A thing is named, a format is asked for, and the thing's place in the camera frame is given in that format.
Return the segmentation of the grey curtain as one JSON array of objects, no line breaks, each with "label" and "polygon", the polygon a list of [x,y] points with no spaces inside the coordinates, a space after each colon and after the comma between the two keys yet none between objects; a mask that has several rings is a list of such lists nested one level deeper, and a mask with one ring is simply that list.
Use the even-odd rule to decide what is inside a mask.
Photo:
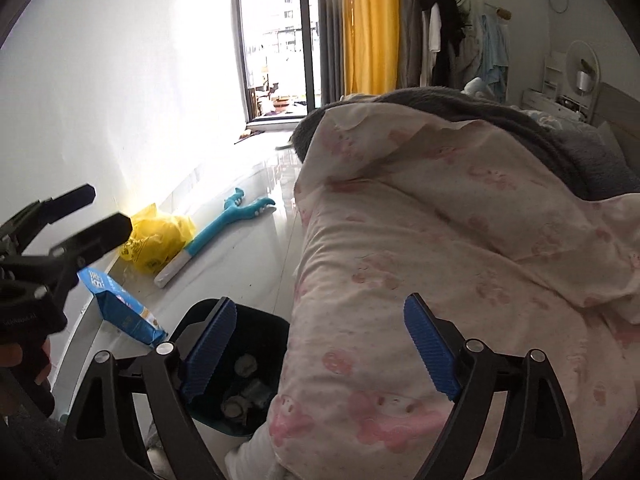
[{"label": "grey curtain", "polygon": [[343,0],[318,0],[322,104],[341,99],[344,92]]}]

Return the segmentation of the teal long-handled toy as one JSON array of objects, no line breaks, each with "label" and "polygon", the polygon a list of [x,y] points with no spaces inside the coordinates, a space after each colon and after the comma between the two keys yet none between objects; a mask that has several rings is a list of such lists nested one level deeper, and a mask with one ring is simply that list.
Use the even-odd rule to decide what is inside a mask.
[{"label": "teal long-handled toy", "polygon": [[216,236],[232,223],[252,220],[259,217],[276,202],[269,197],[259,197],[248,205],[243,204],[245,193],[235,188],[234,193],[224,200],[224,206],[218,216],[184,246],[154,278],[158,288],[164,288],[195,256],[197,256]]}]

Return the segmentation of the white dresser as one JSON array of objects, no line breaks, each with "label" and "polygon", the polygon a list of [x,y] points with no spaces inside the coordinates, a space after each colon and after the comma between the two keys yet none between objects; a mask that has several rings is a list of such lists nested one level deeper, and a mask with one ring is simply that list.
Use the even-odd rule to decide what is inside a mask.
[{"label": "white dresser", "polygon": [[552,51],[544,59],[542,81],[538,89],[522,92],[521,108],[539,110],[556,117],[588,122],[591,96],[581,96],[566,76],[566,54]]}]

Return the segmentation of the pink patterned duvet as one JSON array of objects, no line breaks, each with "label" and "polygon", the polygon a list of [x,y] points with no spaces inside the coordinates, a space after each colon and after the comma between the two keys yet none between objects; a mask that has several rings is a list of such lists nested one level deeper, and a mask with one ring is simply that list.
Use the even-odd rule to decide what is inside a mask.
[{"label": "pink patterned duvet", "polygon": [[420,295],[490,348],[547,353],[582,474],[639,407],[639,197],[580,198],[506,129],[387,103],[311,127],[304,244],[267,421],[233,479],[410,479],[452,405],[404,322]]}]

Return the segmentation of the dark grey fleece blanket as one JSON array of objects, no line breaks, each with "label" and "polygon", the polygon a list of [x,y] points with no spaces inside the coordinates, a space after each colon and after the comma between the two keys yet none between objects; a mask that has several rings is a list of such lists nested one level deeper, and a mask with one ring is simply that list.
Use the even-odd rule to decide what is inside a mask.
[{"label": "dark grey fleece blanket", "polygon": [[582,200],[608,200],[639,191],[639,176],[588,125],[567,120],[537,122],[532,112],[472,98],[444,87],[395,90],[373,103],[396,104],[450,122],[481,119],[510,133]]}]

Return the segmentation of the glass balcony door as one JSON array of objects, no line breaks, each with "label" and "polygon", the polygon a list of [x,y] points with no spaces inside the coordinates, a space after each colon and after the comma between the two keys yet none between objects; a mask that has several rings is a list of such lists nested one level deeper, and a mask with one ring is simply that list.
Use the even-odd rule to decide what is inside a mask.
[{"label": "glass balcony door", "polygon": [[318,0],[232,0],[250,122],[292,122],[322,101]]}]

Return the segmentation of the round white vanity mirror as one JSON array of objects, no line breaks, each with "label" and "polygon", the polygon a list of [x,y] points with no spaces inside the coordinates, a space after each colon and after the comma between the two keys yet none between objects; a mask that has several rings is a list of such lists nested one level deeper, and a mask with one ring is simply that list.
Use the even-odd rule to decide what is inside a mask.
[{"label": "round white vanity mirror", "polygon": [[600,63],[593,47],[582,40],[573,41],[566,51],[564,75],[577,102],[590,107],[600,82]]}]

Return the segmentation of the blue pet food bag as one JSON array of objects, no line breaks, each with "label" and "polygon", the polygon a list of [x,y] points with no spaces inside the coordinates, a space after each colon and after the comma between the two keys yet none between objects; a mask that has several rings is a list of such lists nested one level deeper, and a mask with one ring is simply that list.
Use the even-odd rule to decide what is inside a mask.
[{"label": "blue pet food bag", "polygon": [[78,278],[96,298],[104,321],[148,347],[155,348],[166,340],[166,330],[152,312],[108,274],[85,268]]}]

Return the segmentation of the yellow curtain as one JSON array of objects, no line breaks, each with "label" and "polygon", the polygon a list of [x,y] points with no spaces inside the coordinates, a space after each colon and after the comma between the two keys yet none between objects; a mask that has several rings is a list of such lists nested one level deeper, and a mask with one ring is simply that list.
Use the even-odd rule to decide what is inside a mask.
[{"label": "yellow curtain", "polygon": [[342,0],[344,92],[396,88],[399,0]]}]

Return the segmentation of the yellow plastic bag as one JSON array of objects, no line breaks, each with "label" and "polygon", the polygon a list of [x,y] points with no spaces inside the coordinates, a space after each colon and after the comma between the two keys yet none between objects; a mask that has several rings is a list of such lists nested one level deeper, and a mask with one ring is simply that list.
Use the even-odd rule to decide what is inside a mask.
[{"label": "yellow plastic bag", "polygon": [[119,247],[119,257],[145,274],[163,270],[196,233],[190,218],[164,214],[156,204],[134,214],[131,224],[130,237]]}]

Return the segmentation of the black trash bin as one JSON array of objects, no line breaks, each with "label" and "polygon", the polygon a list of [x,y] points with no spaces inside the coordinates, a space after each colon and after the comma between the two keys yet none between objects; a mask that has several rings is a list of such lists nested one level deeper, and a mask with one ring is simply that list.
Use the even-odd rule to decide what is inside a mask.
[{"label": "black trash bin", "polygon": [[189,413],[232,437],[250,437],[276,396],[290,323],[236,304],[235,328],[201,391],[187,393]]}]

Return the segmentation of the beige bed headboard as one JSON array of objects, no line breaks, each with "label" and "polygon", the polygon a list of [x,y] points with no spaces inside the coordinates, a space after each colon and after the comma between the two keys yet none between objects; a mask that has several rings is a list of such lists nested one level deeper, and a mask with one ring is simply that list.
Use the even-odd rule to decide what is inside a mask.
[{"label": "beige bed headboard", "polygon": [[592,100],[590,124],[606,122],[616,137],[627,166],[639,174],[639,102],[627,93],[601,82]]}]

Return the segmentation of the clothes rack with clothes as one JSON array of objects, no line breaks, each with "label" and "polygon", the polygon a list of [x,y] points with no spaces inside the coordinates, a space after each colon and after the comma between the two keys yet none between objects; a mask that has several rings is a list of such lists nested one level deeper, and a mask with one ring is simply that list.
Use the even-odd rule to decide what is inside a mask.
[{"label": "clothes rack with clothes", "polygon": [[506,102],[512,13],[485,0],[400,0],[396,86]]}]

